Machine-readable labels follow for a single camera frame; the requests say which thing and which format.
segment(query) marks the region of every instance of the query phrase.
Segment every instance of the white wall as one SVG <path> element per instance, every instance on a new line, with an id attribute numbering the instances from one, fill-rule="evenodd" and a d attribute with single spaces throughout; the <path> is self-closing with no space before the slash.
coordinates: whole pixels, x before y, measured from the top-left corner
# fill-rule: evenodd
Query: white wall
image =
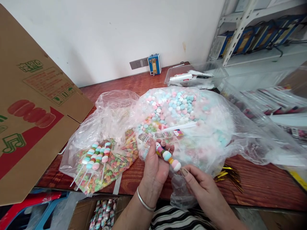
<path id="1" fill-rule="evenodd" d="M 162 67 L 206 61 L 224 0 L 0 3 L 81 87 L 148 71 L 129 62 L 152 53 Z"/>

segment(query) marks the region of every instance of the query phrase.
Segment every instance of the stool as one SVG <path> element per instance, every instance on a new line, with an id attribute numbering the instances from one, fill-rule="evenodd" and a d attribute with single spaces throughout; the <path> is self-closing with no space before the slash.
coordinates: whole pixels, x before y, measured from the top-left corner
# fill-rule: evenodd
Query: stool
<path id="1" fill-rule="evenodd" d="M 33 228 L 34 230 L 43 230 L 43 227 L 51 215 L 54 208 L 59 202 L 68 197 L 69 192 L 43 192 L 37 194 L 29 194 L 25 200 L 21 203 L 14 204 L 4 217 L 0 220 L 0 229 L 7 229 L 13 220 L 18 217 L 19 214 L 23 213 L 26 208 L 31 206 L 37 206 L 41 204 L 48 204 L 44 213 L 40 217 L 40 220 Z"/>

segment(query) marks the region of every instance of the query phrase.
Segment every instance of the printed cardboard flap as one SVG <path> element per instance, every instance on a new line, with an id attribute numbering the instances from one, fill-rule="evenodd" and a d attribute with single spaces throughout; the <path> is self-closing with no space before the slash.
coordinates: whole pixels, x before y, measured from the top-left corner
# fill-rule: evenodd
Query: printed cardboard flap
<path id="1" fill-rule="evenodd" d="M 23 201 L 93 104 L 0 5 L 0 205 Z"/>

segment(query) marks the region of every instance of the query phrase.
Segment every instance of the fingernail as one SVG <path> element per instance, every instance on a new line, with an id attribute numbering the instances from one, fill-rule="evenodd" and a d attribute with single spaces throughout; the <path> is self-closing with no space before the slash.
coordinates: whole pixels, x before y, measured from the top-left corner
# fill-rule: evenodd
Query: fingernail
<path id="1" fill-rule="evenodd" d="M 188 171 L 185 168 L 181 168 L 180 172 L 182 173 L 183 176 L 187 176 Z"/>

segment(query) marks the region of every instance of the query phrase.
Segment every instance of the cardboard box of candy skewers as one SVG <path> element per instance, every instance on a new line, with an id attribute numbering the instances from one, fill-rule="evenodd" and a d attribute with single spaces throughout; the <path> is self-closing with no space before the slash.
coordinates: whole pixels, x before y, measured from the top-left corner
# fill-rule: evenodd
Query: cardboard box of candy skewers
<path id="1" fill-rule="evenodd" d="M 109 229 L 128 205 L 131 197 L 98 195 L 77 203 L 68 230 Z"/>
<path id="2" fill-rule="evenodd" d="M 0 205 L 8 205 L 24 200 L 93 104 L 1 4 L 0 31 Z"/>

